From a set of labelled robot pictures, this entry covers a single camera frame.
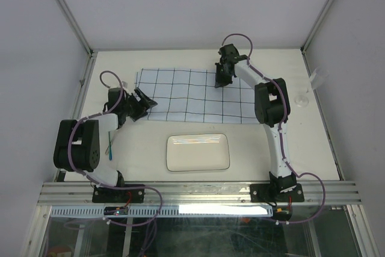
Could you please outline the blue checkered cloth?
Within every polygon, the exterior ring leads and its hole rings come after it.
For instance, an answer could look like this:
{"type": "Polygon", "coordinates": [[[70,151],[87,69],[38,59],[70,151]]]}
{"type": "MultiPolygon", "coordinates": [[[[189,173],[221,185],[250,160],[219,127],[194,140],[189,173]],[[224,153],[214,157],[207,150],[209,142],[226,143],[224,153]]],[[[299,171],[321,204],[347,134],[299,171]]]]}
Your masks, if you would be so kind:
{"type": "Polygon", "coordinates": [[[258,124],[254,91],[234,78],[215,87],[215,72],[199,69],[141,69],[135,86],[157,105],[147,120],[168,122],[258,124]]]}

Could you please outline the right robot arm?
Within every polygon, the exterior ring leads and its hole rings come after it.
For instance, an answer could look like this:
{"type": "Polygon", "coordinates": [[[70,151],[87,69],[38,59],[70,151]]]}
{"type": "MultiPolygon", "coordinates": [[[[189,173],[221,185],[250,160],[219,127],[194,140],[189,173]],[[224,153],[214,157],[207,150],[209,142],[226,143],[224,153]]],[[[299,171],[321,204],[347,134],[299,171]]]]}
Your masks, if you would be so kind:
{"type": "Polygon", "coordinates": [[[270,153],[269,195],[283,201],[297,186],[297,177],[289,168],[287,153],[287,121],[291,112],[285,80],[272,79],[258,71],[247,55],[241,55],[233,44],[218,51],[220,60],[215,64],[215,87],[225,87],[240,78],[254,91],[254,112],[263,126],[270,153]]]}

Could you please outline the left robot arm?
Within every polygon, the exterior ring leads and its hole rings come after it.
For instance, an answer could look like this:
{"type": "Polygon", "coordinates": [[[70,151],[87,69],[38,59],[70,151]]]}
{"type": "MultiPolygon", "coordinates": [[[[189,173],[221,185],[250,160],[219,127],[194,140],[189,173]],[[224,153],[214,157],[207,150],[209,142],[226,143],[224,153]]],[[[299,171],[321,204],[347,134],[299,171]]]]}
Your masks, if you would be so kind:
{"type": "Polygon", "coordinates": [[[133,93],[122,88],[108,90],[108,101],[103,111],[83,120],[67,119],[60,122],[53,161],[58,169],[77,172],[95,184],[106,187],[105,195],[119,202],[126,195],[122,173],[100,161],[100,138],[120,129],[127,118],[137,121],[157,106],[138,87],[133,93]]]}

